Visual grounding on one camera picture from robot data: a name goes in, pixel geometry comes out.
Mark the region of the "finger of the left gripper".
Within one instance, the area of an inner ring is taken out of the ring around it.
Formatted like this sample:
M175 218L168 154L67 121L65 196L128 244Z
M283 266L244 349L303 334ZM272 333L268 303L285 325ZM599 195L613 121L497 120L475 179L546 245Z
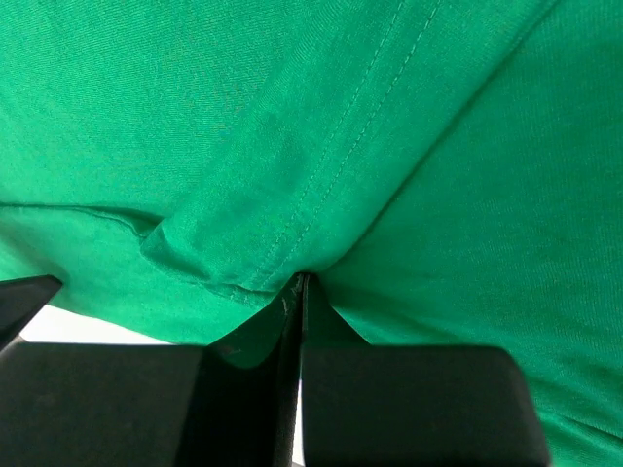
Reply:
M62 282L40 275L1 282L1 349L20 334L32 318L58 293Z

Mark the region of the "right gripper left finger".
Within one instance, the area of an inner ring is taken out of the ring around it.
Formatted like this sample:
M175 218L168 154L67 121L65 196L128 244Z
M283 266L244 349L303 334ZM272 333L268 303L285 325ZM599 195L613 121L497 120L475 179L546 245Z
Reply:
M287 466L303 278L207 345L1 349L5 466Z

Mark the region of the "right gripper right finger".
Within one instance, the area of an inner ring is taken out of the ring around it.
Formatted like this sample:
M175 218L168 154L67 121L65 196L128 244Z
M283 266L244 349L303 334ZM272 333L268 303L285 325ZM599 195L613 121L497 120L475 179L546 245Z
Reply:
M490 345L370 344L303 288L302 430L309 466L548 466L522 371Z

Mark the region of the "green t-shirt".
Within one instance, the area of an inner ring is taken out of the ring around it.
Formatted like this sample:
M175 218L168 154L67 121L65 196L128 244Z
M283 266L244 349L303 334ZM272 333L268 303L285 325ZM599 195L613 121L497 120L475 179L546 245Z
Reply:
M505 348L555 464L620 465L621 3L2 3L3 279L210 343L298 272Z

